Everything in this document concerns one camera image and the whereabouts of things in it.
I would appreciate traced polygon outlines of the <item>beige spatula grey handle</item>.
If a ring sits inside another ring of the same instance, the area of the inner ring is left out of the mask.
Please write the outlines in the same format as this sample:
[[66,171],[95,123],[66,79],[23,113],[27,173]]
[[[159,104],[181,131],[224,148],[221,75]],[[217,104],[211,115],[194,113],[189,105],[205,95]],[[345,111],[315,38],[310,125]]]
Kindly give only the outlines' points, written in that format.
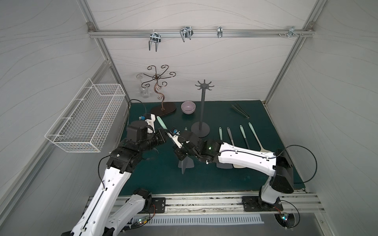
[[[231,144],[233,146],[235,146],[234,139],[233,139],[233,136],[232,136],[232,133],[231,133],[231,130],[230,130],[229,127],[227,127],[227,133],[228,133],[228,136],[230,138]],[[233,167],[236,168],[236,169],[243,169],[244,168],[243,166],[236,165],[236,164],[233,164]]]

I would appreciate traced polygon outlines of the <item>grey slotted turner mint handle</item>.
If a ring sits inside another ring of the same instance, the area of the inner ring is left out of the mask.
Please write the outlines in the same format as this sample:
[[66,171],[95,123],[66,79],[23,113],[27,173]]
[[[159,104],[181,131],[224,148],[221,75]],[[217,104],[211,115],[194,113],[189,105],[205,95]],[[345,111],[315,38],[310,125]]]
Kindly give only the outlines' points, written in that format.
[[246,137],[245,130],[244,130],[243,126],[242,126],[242,125],[239,125],[239,128],[240,128],[240,131],[241,131],[242,136],[243,136],[243,138],[244,138],[244,141],[245,141],[245,143],[246,143],[247,149],[250,149],[249,142],[248,142],[248,140],[247,140],[247,137]]

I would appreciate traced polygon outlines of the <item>beige spoon mint handle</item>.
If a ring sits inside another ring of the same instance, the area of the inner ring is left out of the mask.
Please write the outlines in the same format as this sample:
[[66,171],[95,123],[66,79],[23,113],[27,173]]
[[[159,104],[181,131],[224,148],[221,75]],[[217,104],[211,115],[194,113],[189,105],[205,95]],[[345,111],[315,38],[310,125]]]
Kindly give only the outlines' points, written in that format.
[[254,135],[254,137],[255,137],[255,139],[257,140],[259,146],[260,146],[260,152],[262,152],[262,153],[270,152],[269,150],[266,150],[266,149],[263,147],[263,145],[261,144],[261,142],[260,142],[260,140],[259,140],[259,138],[258,138],[258,136],[257,136],[257,133],[256,133],[254,127],[253,127],[253,125],[252,125],[251,123],[248,123],[248,125],[249,125],[249,127],[250,127],[250,129],[251,129],[251,131],[252,131],[252,133],[253,133],[253,135]]

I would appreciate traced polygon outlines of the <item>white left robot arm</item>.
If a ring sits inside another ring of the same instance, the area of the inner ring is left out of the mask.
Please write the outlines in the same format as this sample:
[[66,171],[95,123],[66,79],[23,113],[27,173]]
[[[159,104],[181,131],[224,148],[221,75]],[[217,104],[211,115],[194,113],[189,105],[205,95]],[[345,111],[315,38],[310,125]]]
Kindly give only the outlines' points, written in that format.
[[151,193],[137,189],[114,214],[111,210],[143,153],[166,143],[167,128],[156,129],[152,120],[138,120],[127,127],[127,136],[111,152],[101,184],[87,210],[71,231],[64,236],[116,236],[139,212],[146,210]]

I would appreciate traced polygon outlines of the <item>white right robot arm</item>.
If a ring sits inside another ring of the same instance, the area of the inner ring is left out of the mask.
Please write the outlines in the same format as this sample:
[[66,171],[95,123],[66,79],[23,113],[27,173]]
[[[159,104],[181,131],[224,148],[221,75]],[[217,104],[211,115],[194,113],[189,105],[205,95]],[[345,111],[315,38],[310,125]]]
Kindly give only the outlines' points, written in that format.
[[177,146],[175,154],[180,160],[194,156],[206,164],[232,164],[259,171],[268,176],[259,197],[267,204],[276,203],[281,194],[294,192],[293,164],[285,154],[260,152],[230,145],[219,140],[202,140],[185,130],[169,131],[169,138]]

